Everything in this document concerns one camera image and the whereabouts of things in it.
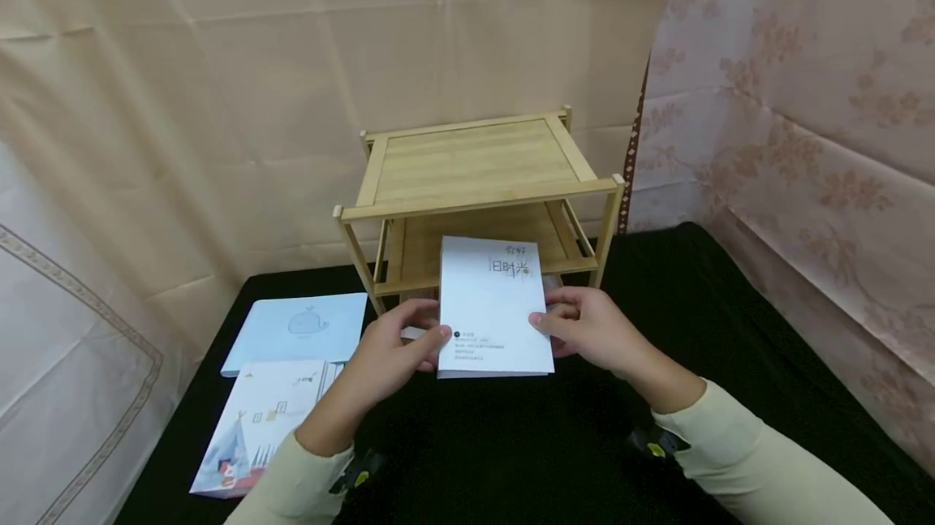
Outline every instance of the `shelf tier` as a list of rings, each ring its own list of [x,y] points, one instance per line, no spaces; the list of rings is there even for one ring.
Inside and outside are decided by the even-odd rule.
[[[597,259],[566,200],[398,217],[383,222],[376,296],[438,286],[442,236],[477,237],[539,244],[543,274],[597,270]]]

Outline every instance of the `pink floral curtain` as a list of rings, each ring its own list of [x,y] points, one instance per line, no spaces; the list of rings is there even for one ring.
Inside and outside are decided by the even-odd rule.
[[[668,0],[623,222],[702,223],[935,475],[934,41],[935,0]]]

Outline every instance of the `finger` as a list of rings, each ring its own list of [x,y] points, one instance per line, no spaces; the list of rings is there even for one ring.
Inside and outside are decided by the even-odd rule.
[[[415,328],[421,328],[427,330],[430,328],[437,327],[441,322],[438,322],[438,318],[433,315],[416,315],[410,320],[410,326]]]
[[[566,342],[568,337],[571,336],[572,329],[574,329],[574,324],[576,322],[577,321],[567,321],[565,318],[552,316],[550,314],[543,314],[543,312],[534,312],[529,315],[529,323],[537,330],[540,330],[541,333],[546,333],[549,336],[556,336]]]
[[[584,296],[587,295],[589,290],[591,290],[591,287],[580,287],[580,286],[556,287],[555,290],[552,290],[546,294],[545,303],[553,304],[553,303],[564,302],[564,303],[580,304],[582,303]]]
[[[450,326],[437,326],[434,329],[425,330],[422,338],[414,340],[411,344],[403,347],[408,357],[411,357],[413,364],[420,364],[430,359],[431,355],[444,346],[445,342],[451,336]]]
[[[549,316],[558,316],[567,318],[569,321],[577,321],[580,318],[580,310],[570,303],[558,303],[554,308],[549,309]]]
[[[432,351],[432,354],[430,354],[429,357],[425,357],[425,360],[423,360],[423,363],[430,364],[432,365],[433,368],[437,369],[438,368],[438,351]]]
[[[381,316],[381,318],[383,318],[384,321],[392,321],[392,326],[399,325],[399,328],[401,329],[404,326],[407,326],[411,320],[415,320],[415,318],[421,316],[433,315],[437,310],[437,299],[407,299],[406,302],[401,303],[392,310],[389,310],[386,314]]]
[[[571,345],[568,345],[567,342],[555,338],[555,336],[549,336],[549,342],[552,342],[552,358],[561,359],[563,357],[571,357],[571,355],[578,354],[578,351],[575,351]]]

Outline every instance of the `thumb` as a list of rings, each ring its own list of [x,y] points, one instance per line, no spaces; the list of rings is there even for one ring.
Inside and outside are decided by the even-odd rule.
[[[575,322],[567,318],[543,314],[543,312],[534,312],[529,315],[529,323],[541,333],[566,341],[571,336]]]
[[[404,346],[403,350],[412,357],[415,363],[419,364],[433,352],[442,348],[445,342],[448,342],[450,336],[450,326],[437,326],[434,329],[425,330],[425,334]]]

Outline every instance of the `beige curtain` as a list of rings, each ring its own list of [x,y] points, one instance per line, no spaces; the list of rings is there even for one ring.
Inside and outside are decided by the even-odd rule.
[[[668,0],[629,230],[706,225],[935,475],[935,0]]]
[[[571,103],[619,172],[663,3],[0,0],[0,523],[112,517],[244,279],[349,261],[360,130]]]

